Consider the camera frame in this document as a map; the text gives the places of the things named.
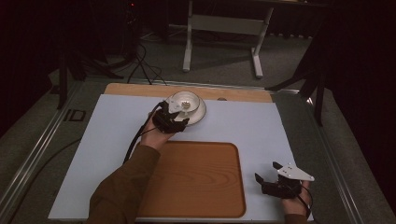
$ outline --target cable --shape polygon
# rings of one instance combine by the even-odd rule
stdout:
[[[130,64],[128,64],[128,66],[125,66],[125,67],[123,67],[123,68],[121,68],[120,70],[118,70],[118,71],[115,71],[114,73],[120,73],[120,72],[122,72],[122,71],[124,71],[124,70],[126,70],[126,69],[128,69],[129,67],[131,67],[132,66],[132,64],[134,64],[134,63],[130,63]]]
[[[150,130],[147,130],[147,131],[141,133],[140,136],[142,136],[142,135],[145,134],[145,133],[149,133],[149,132],[151,132],[151,131],[153,131],[153,130],[156,130],[156,129],[157,129],[157,127],[152,128],[152,129],[150,129]]]
[[[296,194],[296,193],[292,190],[292,188],[291,188],[290,186],[288,186],[288,185],[285,185],[285,186],[286,186],[286,187],[290,190],[290,192],[291,192],[292,194],[294,194],[294,196],[304,205],[305,210],[306,210],[306,217],[309,218],[309,216],[311,215],[312,206],[314,205],[314,198],[312,197],[311,192],[310,192],[306,187],[304,187],[303,185],[300,185],[302,188],[304,188],[304,189],[306,190],[306,192],[308,192],[308,195],[309,195],[309,197],[310,197],[310,199],[311,199],[311,204],[308,205],[308,204],[303,200],[303,198],[301,198],[300,195]]]
[[[183,29],[181,29],[181,30],[179,30],[179,31],[176,31],[176,32],[174,32],[174,33],[168,35],[168,37],[175,36],[175,35],[184,33],[184,32],[186,32],[186,31],[187,31],[187,28],[183,28]],[[155,39],[154,39],[154,38],[153,38],[153,39],[150,39],[149,37],[150,37],[151,35],[155,35]],[[148,33],[148,34],[146,34],[146,35],[140,36],[140,39],[141,39],[141,40],[144,40],[144,41],[148,41],[148,42],[159,42],[159,41],[162,41],[162,40],[163,40],[162,38],[158,37],[158,36],[157,36],[155,33],[153,33],[153,32]]]
[[[148,118],[146,119],[145,123],[140,127],[139,131],[137,131],[136,135],[134,136],[134,139],[131,142],[131,145],[129,145],[129,148],[126,152],[124,161],[122,164],[124,164],[125,162],[127,162],[129,160],[129,158],[131,157],[131,153],[134,150],[134,145],[136,145],[136,141],[137,138],[139,138],[143,132],[143,130],[145,129],[146,125],[149,123],[149,120],[151,119],[151,117],[154,115],[155,111],[157,110],[157,108],[160,106],[160,103],[158,103],[157,105],[154,106],[154,108],[152,109],[151,113],[149,113]]]
[[[128,53],[126,55],[126,57],[124,57],[124,59],[120,62],[116,62],[116,63],[112,63],[112,64],[104,64],[103,67],[107,68],[107,69],[115,69],[115,68],[120,68],[123,67],[125,65],[127,65],[128,63],[131,64],[133,63],[134,60],[134,54],[133,53]]]
[[[29,190],[31,189],[31,187],[33,186],[33,184],[35,183],[35,181],[37,180],[38,176],[41,174],[41,172],[44,170],[44,168],[50,163],[50,161],[52,161],[56,156],[59,155],[59,153],[63,152],[65,149],[67,149],[68,147],[73,146],[75,143],[79,142],[81,140],[81,138],[67,144],[66,146],[62,147],[61,149],[59,149],[57,152],[55,152],[51,157],[49,157],[49,159],[47,159],[47,161],[43,164],[43,166],[41,166],[41,168],[37,171],[37,173],[35,173],[35,176],[33,176],[32,181],[29,183],[29,185],[27,186],[26,191],[23,193],[20,202],[18,203],[17,207],[15,208],[15,211],[12,213],[12,216],[10,218],[10,220],[8,221],[8,224],[12,223],[12,221],[14,220],[15,216],[17,215],[18,211],[21,208],[21,205],[24,201],[24,199],[26,198],[26,195],[28,194]]]
[[[140,67],[140,68],[142,69],[143,75],[145,76],[146,80],[148,81],[148,83],[149,83],[150,85],[152,85],[152,83],[155,81],[155,79],[157,79],[157,77],[159,77],[160,80],[163,82],[163,84],[165,84],[165,85],[167,86],[166,81],[165,81],[165,80],[163,79],[163,77],[161,76],[162,69],[161,69],[160,67],[156,67],[156,66],[151,66],[151,65],[149,65],[149,64],[145,61],[146,54],[147,54],[146,48],[145,48],[142,44],[139,44],[139,46],[143,49],[143,52],[144,52],[144,53],[143,53],[143,56],[140,56],[139,54],[136,54],[137,65],[136,65],[136,67],[134,68],[134,70],[131,72],[131,74],[129,75],[128,80],[127,80],[127,83],[130,83],[131,78],[132,78],[132,76],[134,75],[134,72],[137,70],[137,68]],[[146,71],[146,69],[145,69],[145,66],[147,66],[147,67],[149,68],[149,70],[151,70],[151,72],[155,74],[155,77],[154,77],[153,79],[150,79],[150,78],[149,78],[149,75],[148,75],[148,73],[147,73],[147,71]],[[154,71],[153,68],[159,69],[160,71],[157,73],[156,71]]]

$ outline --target dark background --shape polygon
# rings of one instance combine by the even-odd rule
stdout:
[[[67,40],[86,55],[103,60],[106,54],[123,54],[134,47],[123,40],[127,35],[138,35],[139,22],[163,38],[168,23],[187,22],[185,0],[134,2],[137,8],[127,14],[131,2],[126,1],[3,1],[0,136],[51,88],[48,74],[58,67],[58,34],[66,32]],[[230,7],[220,4],[202,2],[194,8],[203,13],[252,18],[260,17],[265,9],[241,7],[233,1]],[[324,11],[283,7],[274,12],[268,29],[268,33],[285,38],[317,34],[303,58],[304,68],[327,74],[326,87],[332,90],[393,211],[395,5],[386,0],[335,1],[323,23]],[[128,32],[126,21],[137,22],[136,30]]]

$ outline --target brown sleeve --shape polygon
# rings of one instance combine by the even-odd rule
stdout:
[[[288,214],[285,215],[285,224],[306,224],[306,217],[303,215]]]
[[[131,159],[108,176],[91,196],[91,223],[134,223],[136,214],[160,153],[138,146]]]

